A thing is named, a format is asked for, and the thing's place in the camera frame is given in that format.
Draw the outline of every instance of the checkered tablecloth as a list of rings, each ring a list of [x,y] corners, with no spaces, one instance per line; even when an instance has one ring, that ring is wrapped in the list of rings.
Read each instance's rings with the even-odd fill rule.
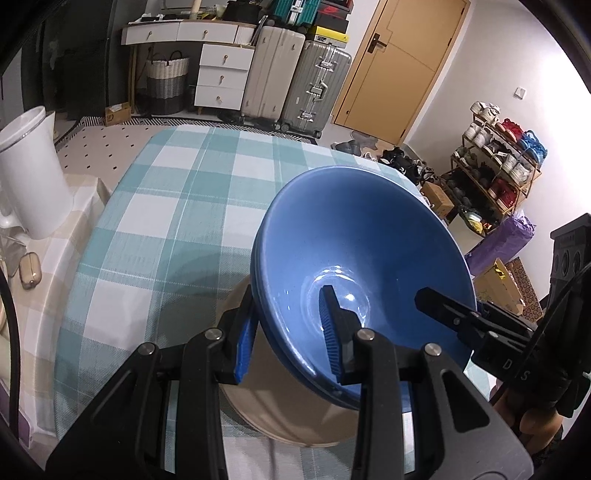
[[[57,443],[52,382],[57,336],[78,261],[109,199],[105,185],[96,177],[66,175],[66,181],[74,196],[67,219],[51,237],[21,237],[27,243],[26,251],[39,256],[41,283],[33,290],[24,290],[18,272],[9,279],[21,341],[19,430],[22,444],[40,465],[45,465]],[[3,233],[18,235],[17,229]],[[0,340],[8,339],[7,326],[1,335]],[[7,385],[3,380],[0,386],[0,410],[6,418]]]
[[[395,170],[316,145],[194,125],[152,137],[114,191],[74,279],[57,348],[58,435],[140,343],[176,345],[212,325],[249,273],[275,195],[295,176],[335,164],[378,171],[422,199]],[[175,415],[170,409],[168,468]],[[225,404],[222,424],[234,480],[349,478],[354,440],[287,446]]]

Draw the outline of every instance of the white pitcher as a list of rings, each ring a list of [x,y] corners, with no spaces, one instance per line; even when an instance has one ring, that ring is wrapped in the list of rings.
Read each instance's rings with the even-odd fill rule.
[[[0,228],[20,226],[34,240],[50,236],[74,201],[53,145],[54,121],[38,106],[0,131],[0,190],[12,209],[0,213]]]

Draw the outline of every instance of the laundry basket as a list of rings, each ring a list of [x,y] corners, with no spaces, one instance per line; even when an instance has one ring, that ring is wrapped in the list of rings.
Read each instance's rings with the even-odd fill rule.
[[[181,58],[173,59],[175,54]],[[189,59],[176,50],[168,60],[148,60],[146,70],[150,113],[170,115],[183,110]]]

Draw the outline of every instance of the purple package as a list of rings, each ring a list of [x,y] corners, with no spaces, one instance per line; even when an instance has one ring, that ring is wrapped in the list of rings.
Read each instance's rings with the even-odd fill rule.
[[[533,238],[535,225],[523,210],[507,217],[486,238],[470,250],[466,263],[475,277],[490,267],[497,258],[506,264]]]

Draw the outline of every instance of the teal and white tablecloth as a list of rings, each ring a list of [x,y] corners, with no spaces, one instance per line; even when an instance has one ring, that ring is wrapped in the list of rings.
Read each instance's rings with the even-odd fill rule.
[[[106,205],[74,279],[57,347],[58,436],[140,343],[176,345],[212,325],[249,272],[275,195],[295,176],[335,164],[378,171],[422,199],[394,169],[316,145],[195,125],[152,137]],[[353,439],[288,446],[222,410],[231,479],[350,477]],[[175,415],[170,409],[168,468]]]

